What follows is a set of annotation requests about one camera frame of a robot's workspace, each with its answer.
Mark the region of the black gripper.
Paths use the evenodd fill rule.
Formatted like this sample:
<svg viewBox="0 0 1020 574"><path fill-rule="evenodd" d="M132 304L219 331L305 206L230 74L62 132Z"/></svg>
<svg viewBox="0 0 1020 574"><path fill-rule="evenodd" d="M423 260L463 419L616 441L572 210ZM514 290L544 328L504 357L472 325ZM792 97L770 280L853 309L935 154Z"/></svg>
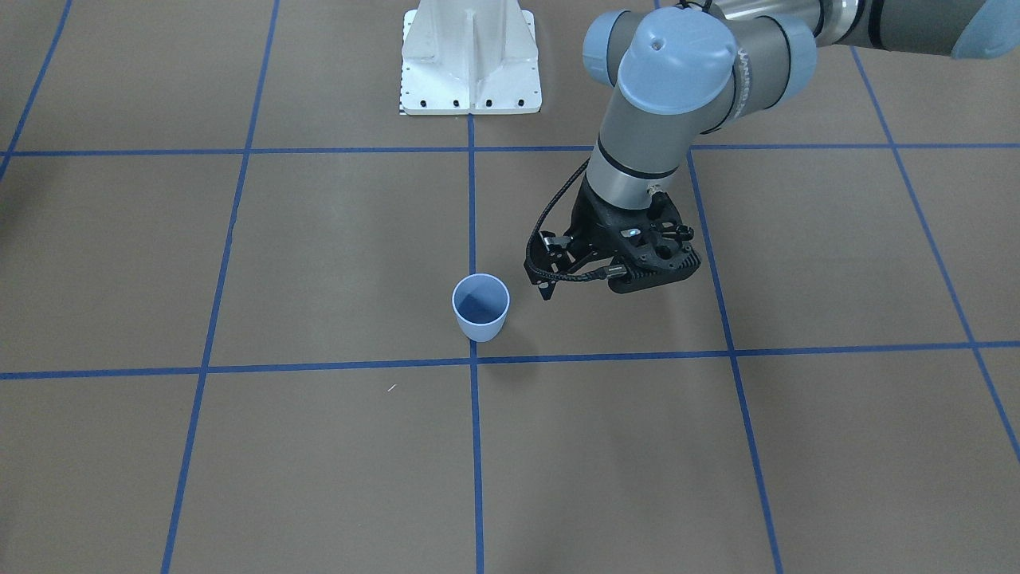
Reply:
<svg viewBox="0 0 1020 574"><path fill-rule="evenodd" d="M586 179L583 179L573 203L568 230L561 236L543 232L540 227L573 182L573 179L568 179L540 211L531 232L532 276L577 276L583 266L602 259L610 259L611 262L591 271L591 275L620 276L624 273L624 268L613 265L616 232L631 226L647 228L667 221L684 224L673 200L664 191L649 193L648 207L626 210L601 199ZM554 280L543 279L539 282L539 295L543 301L549 301L554 290Z"/></svg>

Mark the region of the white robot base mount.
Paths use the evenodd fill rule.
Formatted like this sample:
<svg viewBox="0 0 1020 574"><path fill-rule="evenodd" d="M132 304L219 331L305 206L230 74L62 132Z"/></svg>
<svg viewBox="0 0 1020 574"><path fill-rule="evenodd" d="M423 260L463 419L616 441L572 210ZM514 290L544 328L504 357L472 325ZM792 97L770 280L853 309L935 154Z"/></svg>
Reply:
<svg viewBox="0 0 1020 574"><path fill-rule="evenodd" d="M536 15L517 1L420 1L403 15L402 40L403 114L542 109Z"/></svg>

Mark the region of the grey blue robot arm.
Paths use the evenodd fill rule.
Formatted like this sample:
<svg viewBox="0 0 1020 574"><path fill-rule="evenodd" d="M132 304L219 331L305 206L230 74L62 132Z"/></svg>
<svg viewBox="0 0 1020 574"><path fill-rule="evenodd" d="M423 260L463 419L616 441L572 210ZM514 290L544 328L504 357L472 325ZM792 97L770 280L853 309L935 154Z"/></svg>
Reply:
<svg viewBox="0 0 1020 574"><path fill-rule="evenodd" d="M540 297L605 281L630 293L688 279L702 264L668 196L692 142L775 108L812 80L830 45L992 59L1018 44L1016 1L678 1L598 16L586 72L613 94L579 182L571 224L524 259Z"/></svg>

